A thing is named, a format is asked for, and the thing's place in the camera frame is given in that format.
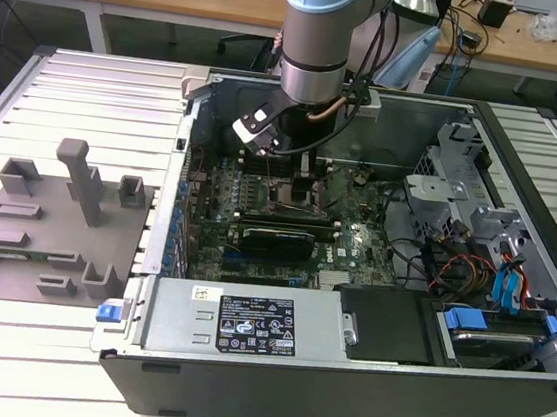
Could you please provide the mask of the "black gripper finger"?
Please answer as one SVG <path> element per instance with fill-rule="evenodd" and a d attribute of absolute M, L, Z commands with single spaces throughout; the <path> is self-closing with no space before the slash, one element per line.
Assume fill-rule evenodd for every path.
<path fill-rule="evenodd" d="M 295 157 L 293 183 L 292 183 L 292 201 L 301 202 L 307 198 L 314 182 L 316 167 L 316 152 L 314 150 L 305 151 Z"/>

